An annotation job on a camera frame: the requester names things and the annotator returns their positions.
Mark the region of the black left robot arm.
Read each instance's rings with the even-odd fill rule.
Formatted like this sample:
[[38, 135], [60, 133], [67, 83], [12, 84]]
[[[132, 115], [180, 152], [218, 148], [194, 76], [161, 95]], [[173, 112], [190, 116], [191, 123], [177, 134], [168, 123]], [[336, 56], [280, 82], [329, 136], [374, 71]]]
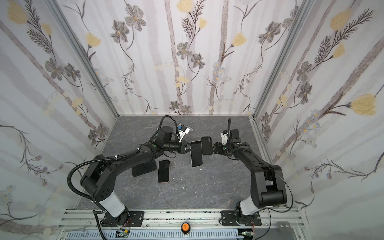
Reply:
[[190, 143], [180, 139], [177, 130], [161, 127], [154, 136], [136, 150], [114, 157], [95, 157], [86, 162], [89, 165], [80, 185], [89, 195], [89, 199], [103, 211], [116, 227], [126, 226], [131, 220], [128, 208], [115, 193], [116, 178], [133, 167], [154, 162], [165, 152], [186, 154], [191, 151]]

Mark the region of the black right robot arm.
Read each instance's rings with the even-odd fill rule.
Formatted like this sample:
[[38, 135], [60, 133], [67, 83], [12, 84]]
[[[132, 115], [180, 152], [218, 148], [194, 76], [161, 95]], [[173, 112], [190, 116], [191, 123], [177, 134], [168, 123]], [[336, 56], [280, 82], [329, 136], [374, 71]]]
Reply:
[[262, 160], [248, 143], [242, 142], [238, 130], [224, 130], [221, 143], [215, 143], [213, 153], [241, 161], [251, 173], [250, 196], [237, 203], [236, 221], [244, 225], [255, 214], [288, 201], [282, 169]]

